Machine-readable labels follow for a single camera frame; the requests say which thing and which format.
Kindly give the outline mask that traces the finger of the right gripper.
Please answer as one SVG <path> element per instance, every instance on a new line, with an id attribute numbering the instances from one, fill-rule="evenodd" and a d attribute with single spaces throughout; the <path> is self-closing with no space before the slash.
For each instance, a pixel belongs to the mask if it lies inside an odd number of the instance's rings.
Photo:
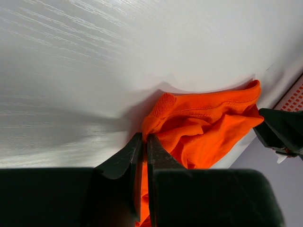
<path id="1" fill-rule="evenodd" d="M 303 156 L 303 112 L 287 112 L 261 108 L 264 121 L 254 127 L 260 142 L 276 154 L 286 157 Z"/>

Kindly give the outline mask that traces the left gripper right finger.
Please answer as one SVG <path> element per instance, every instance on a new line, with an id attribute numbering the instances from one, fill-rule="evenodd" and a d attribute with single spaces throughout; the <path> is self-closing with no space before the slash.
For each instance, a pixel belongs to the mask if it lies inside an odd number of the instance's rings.
<path id="1" fill-rule="evenodd" d="M 267 178 L 251 169 L 186 169 L 147 139 L 148 195 L 154 227 L 283 227 Z"/>

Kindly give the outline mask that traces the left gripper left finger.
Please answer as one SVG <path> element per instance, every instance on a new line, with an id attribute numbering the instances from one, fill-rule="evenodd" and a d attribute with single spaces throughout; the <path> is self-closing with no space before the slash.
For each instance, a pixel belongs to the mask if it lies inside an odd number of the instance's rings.
<path id="1" fill-rule="evenodd" d="M 3 227 L 133 227 L 140 220 L 142 135 L 97 167 L 3 168 Z"/>

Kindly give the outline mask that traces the orange t shirt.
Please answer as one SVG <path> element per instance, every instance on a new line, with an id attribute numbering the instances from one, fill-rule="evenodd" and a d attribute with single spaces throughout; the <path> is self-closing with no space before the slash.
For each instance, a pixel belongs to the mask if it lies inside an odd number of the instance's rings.
<path id="1" fill-rule="evenodd" d="M 253 127 L 263 122 L 258 80 L 244 89 L 217 93 L 163 94 L 142 123 L 143 142 L 155 134 L 187 169 L 209 169 Z"/>

